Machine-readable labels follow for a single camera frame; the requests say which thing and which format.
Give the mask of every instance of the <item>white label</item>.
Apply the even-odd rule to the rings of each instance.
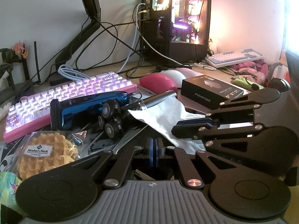
[[[52,152],[53,146],[37,144],[37,145],[29,145],[26,147],[24,154],[33,157],[44,157],[50,156]]]

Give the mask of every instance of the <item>waffle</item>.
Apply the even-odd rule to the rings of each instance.
[[[22,153],[17,162],[17,170],[22,180],[73,162],[78,154],[77,148],[69,140],[65,139],[65,136],[57,132],[41,133],[39,137],[33,137],[26,147],[40,144],[53,146],[50,156],[32,157]]]

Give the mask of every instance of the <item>product box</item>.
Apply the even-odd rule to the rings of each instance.
[[[243,95],[243,90],[207,75],[184,79],[181,95],[211,109],[226,100]]]

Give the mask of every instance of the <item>white wall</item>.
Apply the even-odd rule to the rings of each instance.
[[[140,1],[100,0],[101,20],[113,24],[129,22],[134,6]],[[220,52],[253,48],[263,53],[267,62],[274,62],[280,55],[283,17],[284,0],[212,0],[211,48],[217,46]],[[19,40],[24,42],[30,52],[27,61],[33,76],[36,73],[33,41],[37,41],[41,68],[73,39],[86,18],[81,0],[0,0],[0,48],[10,48]],[[126,32],[126,26],[118,28],[119,36],[124,35],[124,41],[131,44],[133,25]],[[79,67],[86,68],[104,59],[114,42],[108,33],[100,35],[79,59]],[[72,64],[80,50],[68,64]],[[120,44],[106,63],[123,59],[127,53],[128,49]],[[42,70],[42,79],[49,68]],[[24,80],[20,65],[15,66],[13,77],[16,83]]]

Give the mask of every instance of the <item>backlit keyboard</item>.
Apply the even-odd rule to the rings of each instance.
[[[49,125],[50,102],[52,99],[63,101],[74,97],[115,90],[133,93],[136,89],[136,84],[111,71],[82,81],[71,82],[69,85],[50,89],[47,92],[23,97],[21,102],[9,108],[3,138],[6,143],[9,143]]]
[[[208,55],[205,60],[208,64],[218,68],[263,58],[264,56],[261,53],[253,49],[245,49],[238,52],[230,51],[212,56]]]

